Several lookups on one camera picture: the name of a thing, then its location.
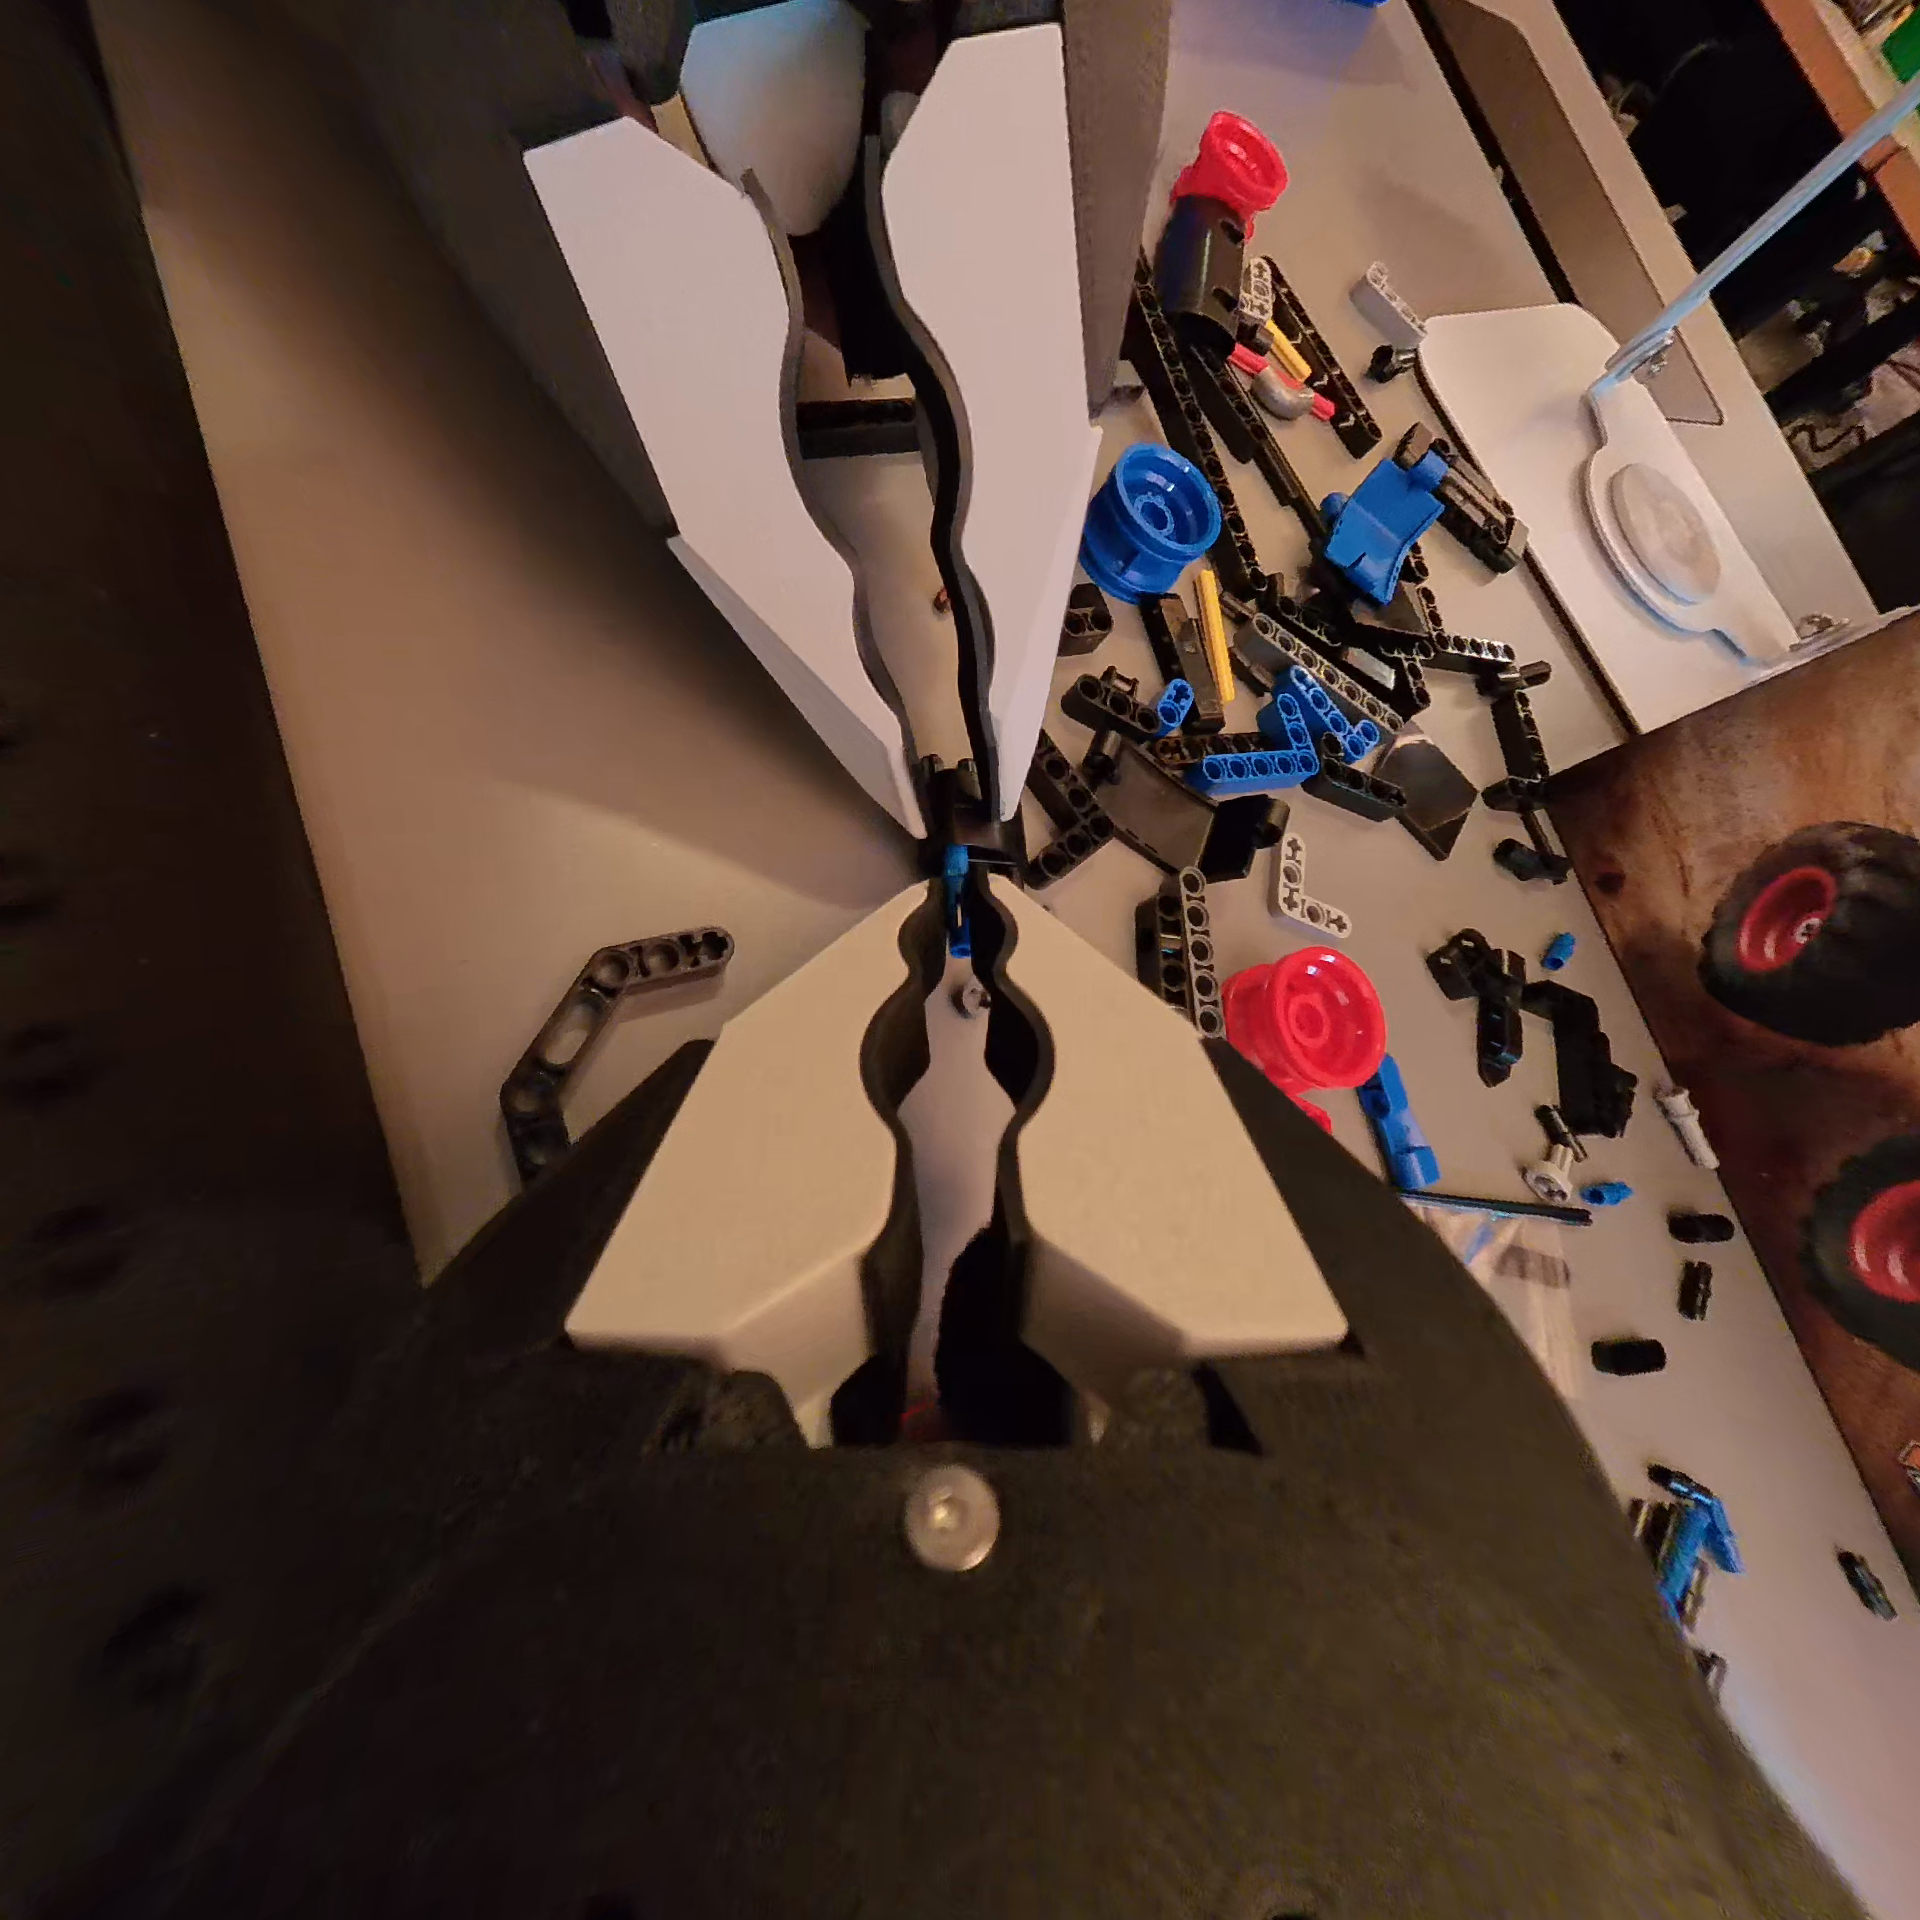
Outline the black connector assembly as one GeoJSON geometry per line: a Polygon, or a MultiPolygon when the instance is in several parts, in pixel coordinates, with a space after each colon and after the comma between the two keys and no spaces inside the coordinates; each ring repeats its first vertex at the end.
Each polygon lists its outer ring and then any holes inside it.
{"type": "Polygon", "coordinates": [[[922,755],[915,773],[923,814],[919,838],[919,870],[938,880],[949,873],[949,853],[967,853],[972,867],[987,867],[1023,882],[1027,843],[1022,814],[1007,819],[996,814],[992,793],[972,758],[947,763],[935,753],[922,755]]]}

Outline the scattered small pins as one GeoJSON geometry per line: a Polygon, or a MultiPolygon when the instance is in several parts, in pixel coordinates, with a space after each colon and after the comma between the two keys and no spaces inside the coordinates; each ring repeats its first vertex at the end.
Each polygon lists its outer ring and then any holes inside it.
{"type": "MultiPolygon", "coordinates": [[[[1556,930],[1540,950],[1538,969],[1556,982],[1576,950],[1573,930],[1556,930]]],[[[1659,1086],[1655,1104],[1666,1115],[1678,1142],[1693,1166],[1717,1169],[1718,1161],[1706,1136],[1691,1095],[1683,1087],[1659,1086]]],[[[1562,1120],[1556,1104],[1538,1107],[1548,1137],[1548,1154],[1526,1169],[1526,1185],[1548,1205],[1579,1205],[1590,1211],[1620,1207],[1631,1189],[1620,1182],[1584,1182],[1576,1177],[1584,1166],[1584,1137],[1575,1137],[1562,1120]]],[[[1670,1215],[1670,1237],[1683,1246],[1707,1246],[1731,1240],[1732,1217],[1718,1213],[1670,1215]]],[[[1711,1305],[1711,1261],[1685,1259],[1678,1270],[1675,1303],[1685,1321],[1702,1322],[1711,1305]]],[[[1610,1377],[1646,1377],[1666,1366],[1666,1347],[1651,1334],[1611,1334],[1590,1343],[1590,1366],[1610,1377]]],[[[1725,1514],[1724,1502],[1691,1472],[1669,1463],[1652,1463],[1648,1480],[1659,1491],[1652,1499],[1637,1496],[1628,1506],[1634,1539],[1644,1550],[1659,1598],[1669,1618],[1690,1641],[1695,1669],[1717,1693],[1725,1672],[1720,1654],[1701,1648],[1693,1638],[1698,1613],[1714,1569],[1736,1574],[1743,1565],[1736,1533],[1725,1514]]],[[[1838,1552],[1840,1573],[1850,1590],[1868,1613],[1882,1621],[1896,1615],[1894,1599],[1882,1576],[1859,1552],[1838,1552]]]]}

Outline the black bent frame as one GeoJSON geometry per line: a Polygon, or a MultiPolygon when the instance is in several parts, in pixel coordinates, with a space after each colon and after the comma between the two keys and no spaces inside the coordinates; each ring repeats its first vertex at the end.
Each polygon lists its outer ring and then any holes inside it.
{"type": "Polygon", "coordinates": [[[1536,1016],[1551,1031],[1556,1110],[1570,1133],[1626,1133],[1639,1077],[1615,1063],[1588,994],[1530,976],[1522,952],[1488,944],[1474,927],[1428,950],[1424,965],[1439,994],[1474,1006],[1474,1069],[1486,1087],[1499,1087],[1518,1067],[1522,1018],[1536,1016]]]}

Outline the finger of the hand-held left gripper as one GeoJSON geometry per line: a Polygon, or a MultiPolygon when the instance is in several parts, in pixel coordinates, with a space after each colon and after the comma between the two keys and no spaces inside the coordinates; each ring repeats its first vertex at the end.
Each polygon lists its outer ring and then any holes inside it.
{"type": "Polygon", "coordinates": [[[675,523],[669,550],[910,834],[917,755],[850,543],[803,483],[803,313],[756,182],[628,117],[523,154],[675,523]]]}
{"type": "Polygon", "coordinates": [[[1100,451],[1077,277],[1066,27],[949,41],[862,160],[883,299],[923,418],[927,542],[949,597],[980,798],[1019,811],[1100,451]]]}

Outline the monster truck toy box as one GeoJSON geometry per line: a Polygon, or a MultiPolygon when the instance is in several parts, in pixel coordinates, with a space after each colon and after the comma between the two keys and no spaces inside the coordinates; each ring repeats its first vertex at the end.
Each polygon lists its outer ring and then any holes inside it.
{"type": "Polygon", "coordinates": [[[1917,1573],[1917,613],[1551,782],[1551,823],[1917,1573]]]}

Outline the black L-shaped beam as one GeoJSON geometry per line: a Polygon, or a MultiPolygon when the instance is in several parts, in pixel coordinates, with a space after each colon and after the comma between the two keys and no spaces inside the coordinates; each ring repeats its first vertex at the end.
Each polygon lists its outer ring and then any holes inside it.
{"type": "Polygon", "coordinates": [[[1038,733],[1023,787],[1054,824],[1051,838],[1023,863],[1023,886],[1036,894],[1077,873],[1098,850],[1103,850],[1116,837],[1116,824],[1078,767],[1047,730],[1038,733]]]}

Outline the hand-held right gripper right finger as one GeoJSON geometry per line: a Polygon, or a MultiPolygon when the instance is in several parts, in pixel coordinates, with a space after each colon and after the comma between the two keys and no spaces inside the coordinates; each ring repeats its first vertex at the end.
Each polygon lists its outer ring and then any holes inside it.
{"type": "Polygon", "coordinates": [[[1140,1376],[1338,1350],[1348,1317],[1220,1077],[1228,1029],[1205,1040],[1015,885],[972,885],[972,935],[1012,1112],[943,1289],[951,1435],[1058,1447],[1140,1376]]]}

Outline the grey nine-hole beam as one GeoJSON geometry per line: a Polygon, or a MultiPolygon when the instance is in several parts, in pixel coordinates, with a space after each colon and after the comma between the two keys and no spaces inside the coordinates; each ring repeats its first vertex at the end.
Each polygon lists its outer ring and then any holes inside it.
{"type": "Polygon", "coordinates": [[[1214,962],[1210,886],[1195,865],[1175,873],[1172,903],[1179,921],[1175,939],[1183,978],[1183,1009],[1205,1040],[1220,1040],[1224,1035],[1224,1015],[1214,962]]]}

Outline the long thin black axle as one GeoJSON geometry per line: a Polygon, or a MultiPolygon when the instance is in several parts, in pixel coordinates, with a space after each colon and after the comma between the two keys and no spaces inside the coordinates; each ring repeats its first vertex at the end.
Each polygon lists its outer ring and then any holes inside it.
{"type": "Polygon", "coordinates": [[[1447,1211],[1447,1213],[1472,1213],[1472,1215],[1488,1215],[1488,1217],[1515,1217],[1515,1221],[1548,1221],[1562,1227],[1576,1227],[1587,1229],[1594,1224],[1594,1211],[1587,1207],[1568,1207],[1568,1205],[1548,1205],[1548,1202],[1522,1202],[1512,1197],[1486,1197],[1486,1195],[1460,1195],[1451,1190],[1402,1190],[1399,1199],[1415,1208],[1426,1211],[1447,1211]]]}

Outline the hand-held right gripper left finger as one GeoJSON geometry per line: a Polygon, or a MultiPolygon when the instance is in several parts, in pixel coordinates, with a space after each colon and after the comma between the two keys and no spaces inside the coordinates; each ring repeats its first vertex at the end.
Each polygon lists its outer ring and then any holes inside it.
{"type": "Polygon", "coordinates": [[[919,1306],[900,1104],[943,967],[923,880],[724,1023],[567,1312],[573,1345],[766,1376],[831,1441],[831,1398],[902,1366],[919,1306]]]}

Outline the wooden background table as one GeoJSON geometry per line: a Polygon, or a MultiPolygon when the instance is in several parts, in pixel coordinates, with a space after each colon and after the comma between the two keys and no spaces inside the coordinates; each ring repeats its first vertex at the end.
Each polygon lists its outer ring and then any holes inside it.
{"type": "MultiPolygon", "coordinates": [[[[1855,133],[1902,83],[1882,43],[1915,5],[1763,2],[1840,134],[1855,133]]],[[[1911,112],[1860,160],[1903,239],[1917,247],[1917,121],[1911,112]]]]}

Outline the black curved panel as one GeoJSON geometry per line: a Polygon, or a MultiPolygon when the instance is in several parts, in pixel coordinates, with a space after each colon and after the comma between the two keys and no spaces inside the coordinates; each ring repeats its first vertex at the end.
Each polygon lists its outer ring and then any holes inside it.
{"type": "Polygon", "coordinates": [[[1215,352],[1237,345],[1244,242],[1244,219],[1224,200],[1203,193],[1171,200],[1154,278],[1159,307],[1182,339],[1215,352]]]}

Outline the grey desk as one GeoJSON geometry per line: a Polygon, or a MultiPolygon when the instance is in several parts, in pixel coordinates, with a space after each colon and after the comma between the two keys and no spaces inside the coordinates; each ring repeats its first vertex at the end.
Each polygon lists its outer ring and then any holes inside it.
{"type": "MultiPolygon", "coordinates": [[[[431,255],[295,30],[99,5],[142,215],[271,687],[422,1278],[512,1190],[495,1086],[584,952],[716,921],[727,984],[589,1056],[576,1125],[904,882],[904,840],[640,527],[431,255]]],[[[1720,1706],[1874,1914],[1915,1914],[1915,1613],[1750,1243],[1678,1306],[1669,1208],[1717,1178],[1640,1102],[1634,1197],[1563,1229],[1575,1414],[1626,1499],[1655,1457],[1734,1517],[1720,1706]]]]}

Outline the red axle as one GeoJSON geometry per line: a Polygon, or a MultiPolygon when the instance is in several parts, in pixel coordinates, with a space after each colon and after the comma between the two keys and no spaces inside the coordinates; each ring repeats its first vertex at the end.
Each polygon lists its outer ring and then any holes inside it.
{"type": "Polygon", "coordinates": [[[1286,373],[1263,352],[1254,352],[1242,342],[1229,353],[1229,368],[1242,376],[1254,405],[1271,418],[1291,423],[1302,418],[1331,419],[1335,416],[1335,405],[1328,395],[1286,373]]]}

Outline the long grey beam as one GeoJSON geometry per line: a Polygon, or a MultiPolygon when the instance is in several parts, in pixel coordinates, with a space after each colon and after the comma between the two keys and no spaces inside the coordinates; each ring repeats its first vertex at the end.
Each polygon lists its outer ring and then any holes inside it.
{"type": "Polygon", "coordinates": [[[1288,671],[1301,666],[1310,674],[1338,707],[1346,715],[1370,718],[1384,733],[1412,725],[1428,705],[1422,687],[1406,687],[1399,678],[1392,687],[1370,675],[1352,674],[1335,661],[1328,645],[1294,617],[1275,617],[1262,609],[1250,613],[1229,637],[1235,670],[1250,687],[1280,689],[1288,671]]]}

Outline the blue L-shaped beam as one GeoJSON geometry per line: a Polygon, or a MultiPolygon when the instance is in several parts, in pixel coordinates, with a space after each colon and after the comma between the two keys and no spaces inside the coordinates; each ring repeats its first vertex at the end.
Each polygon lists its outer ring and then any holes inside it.
{"type": "Polygon", "coordinates": [[[1295,751],[1277,743],[1272,751],[1247,755],[1210,755],[1197,765],[1186,767],[1182,778],[1195,793],[1212,799],[1232,799],[1256,793],[1280,793],[1291,785],[1302,785],[1322,765],[1322,753],[1310,746],[1295,751]]]}

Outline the black frame piece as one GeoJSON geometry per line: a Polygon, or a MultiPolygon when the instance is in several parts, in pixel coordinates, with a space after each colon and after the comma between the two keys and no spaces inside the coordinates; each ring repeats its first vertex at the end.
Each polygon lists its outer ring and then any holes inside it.
{"type": "Polygon", "coordinates": [[[1412,424],[1395,447],[1395,464],[1438,503],[1438,523],[1492,574],[1515,568],[1530,527],[1492,479],[1448,438],[1412,424]]]}

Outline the black flat clip panel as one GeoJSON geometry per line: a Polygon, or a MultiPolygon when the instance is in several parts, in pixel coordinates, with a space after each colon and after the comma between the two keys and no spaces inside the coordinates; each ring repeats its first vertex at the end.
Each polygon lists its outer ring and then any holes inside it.
{"type": "Polygon", "coordinates": [[[1083,775],[1110,834],[1164,873],[1195,867],[1205,882],[1245,880],[1288,826],[1284,798],[1203,798],[1131,739],[1101,737],[1083,775]]]}

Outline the red wheel rim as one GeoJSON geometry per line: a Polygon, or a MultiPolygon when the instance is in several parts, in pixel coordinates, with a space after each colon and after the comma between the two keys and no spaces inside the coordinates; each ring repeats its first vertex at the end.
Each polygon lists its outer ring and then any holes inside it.
{"type": "Polygon", "coordinates": [[[1168,203],[1210,200],[1224,207],[1242,229],[1271,209],[1288,186],[1280,147],[1239,112],[1212,112],[1195,154],[1175,176],[1168,203]]]}
{"type": "Polygon", "coordinates": [[[1232,973],[1220,1006],[1229,1045],[1288,1095],[1356,1089],[1384,1057],[1378,989],[1328,944],[1232,973]]]}

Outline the thin black beam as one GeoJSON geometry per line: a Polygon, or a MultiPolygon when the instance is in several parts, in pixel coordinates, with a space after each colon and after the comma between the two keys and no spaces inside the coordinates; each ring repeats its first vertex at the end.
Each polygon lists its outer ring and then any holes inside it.
{"type": "Polygon", "coordinates": [[[1302,384],[1332,402],[1335,438],[1356,459],[1374,455],[1383,441],[1374,410],[1307,314],[1280,264],[1271,255],[1260,255],[1260,263],[1271,278],[1271,327],[1286,342],[1291,359],[1306,368],[1302,384]]]}

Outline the black square panel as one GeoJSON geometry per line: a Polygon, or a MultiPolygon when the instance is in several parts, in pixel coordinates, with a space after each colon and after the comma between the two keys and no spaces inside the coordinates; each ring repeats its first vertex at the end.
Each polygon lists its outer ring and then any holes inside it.
{"type": "Polygon", "coordinates": [[[1420,727],[1406,727],[1375,758],[1374,777],[1404,794],[1399,823],[1435,862],[1451,856],[1478,787],[1420,727]]]}

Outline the blue wheel rim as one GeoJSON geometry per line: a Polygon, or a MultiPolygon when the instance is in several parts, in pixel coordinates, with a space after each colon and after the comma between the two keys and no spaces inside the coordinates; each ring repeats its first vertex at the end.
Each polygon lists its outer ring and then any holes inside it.
{"type": "Polygon", "coordinates": [[[1077,557],[1092,585],[1136,605],[1171,591],[1220,531],[1207,474],[1175,447],[1138,441],[1092,494],[1077,557]]]}

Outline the black five-hole beam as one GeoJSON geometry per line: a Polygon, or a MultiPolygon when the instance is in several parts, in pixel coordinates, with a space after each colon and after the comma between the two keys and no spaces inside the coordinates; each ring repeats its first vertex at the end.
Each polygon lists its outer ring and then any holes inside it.
{"type": "Polygon", "coordinates": [[[911,397],[800,399],[796,419],[808,464],[922,449],[922,409],[911,397]]]}

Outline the black eleven-hole beam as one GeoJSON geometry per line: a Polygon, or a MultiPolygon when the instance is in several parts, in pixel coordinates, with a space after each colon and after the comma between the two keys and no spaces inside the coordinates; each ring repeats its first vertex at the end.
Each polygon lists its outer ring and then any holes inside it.
{"type": "Polygon", "coordinates": [[[1277,424],[1260,406],[1250,381],[1224,353],[1212,346],[1197,346],[1194,352],[1194,366],[1205,370],[1214,381],[1214,391],[1219,393],[1214,424],[1232,455],[1260,467],[1277,503],[1301,515],[1310,537],[1322,537],[1325,531],[1322,504],[1288,462],[1277,435],[1277,424]]]}

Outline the clear bag of small pins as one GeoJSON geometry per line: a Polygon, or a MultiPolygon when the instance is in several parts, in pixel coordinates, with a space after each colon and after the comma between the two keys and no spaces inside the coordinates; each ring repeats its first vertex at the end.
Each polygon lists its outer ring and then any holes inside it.
{"type": "Polygon", "coordinates": [[[1468,1265],[1548,1374],[1576,1359],[1565,1227],[1550,1215],[1418,1197],[1408,1208],[1468,1265]]]}

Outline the black angled long beam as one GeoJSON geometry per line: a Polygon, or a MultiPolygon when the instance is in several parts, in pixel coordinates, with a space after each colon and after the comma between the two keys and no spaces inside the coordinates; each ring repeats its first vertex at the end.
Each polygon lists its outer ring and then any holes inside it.
{"type": "Polygon", "coordinates": [[[498,1087],[498,1115],[518,1189],[539,1182],[571,1150],[564,1104],[616,1009],[638,997],[707,986],[732,965],[719,925],[679,927],[594,949],[498,1087]]]}

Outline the blue tube connector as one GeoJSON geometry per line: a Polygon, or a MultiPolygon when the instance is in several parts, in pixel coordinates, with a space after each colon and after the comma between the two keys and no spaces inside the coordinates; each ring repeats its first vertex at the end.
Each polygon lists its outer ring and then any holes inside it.
{"type": "Polygon", "coordinates": [[[1418,1122],[1396,1057],[1383,1054],[1378,1067],[1358,1087],[1360,1110],[1372,1128],[1384,1178],[1402,1192],[1432,1190],[1443,1169],[1432,1144],[1418,1122]]]}

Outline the blue bent short beam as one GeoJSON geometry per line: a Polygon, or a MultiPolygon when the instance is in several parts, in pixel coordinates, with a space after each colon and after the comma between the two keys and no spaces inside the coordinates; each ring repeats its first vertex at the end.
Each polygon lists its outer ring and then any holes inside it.
{"type": "Polygon", "coordinates": [[[1275,680],[1260,729],[1295,751],[1328,746],[1340,760],[1358,763],[1383,745],[1372,718],[1350,718],[1328,687],[1306,666],[1294,665],[1275,680]]]}

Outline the blue folded panel piece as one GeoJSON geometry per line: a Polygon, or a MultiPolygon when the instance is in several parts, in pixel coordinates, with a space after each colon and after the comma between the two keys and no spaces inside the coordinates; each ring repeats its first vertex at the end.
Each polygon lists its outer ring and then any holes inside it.
{"type": "Polygon", "coordinates": [[[1350,494],[1324,497],[1322,562],[1363,601],[1384,607],[1402,586],[1408,550],[1443,513],[1438,489],[1447,478],[1448,457],[1438,447],[1410,466],[1378,459],[1350,494]]]}

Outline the black studded base plate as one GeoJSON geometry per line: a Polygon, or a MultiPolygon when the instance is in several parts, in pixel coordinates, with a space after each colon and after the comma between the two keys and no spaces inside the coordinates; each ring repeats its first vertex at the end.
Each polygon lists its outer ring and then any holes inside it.
{"type": "Polygon", "coordinates": [[[222,1824],[415,1261],[79,14],[2,47],[5,1914],[332,1914],[222,1824]]]}

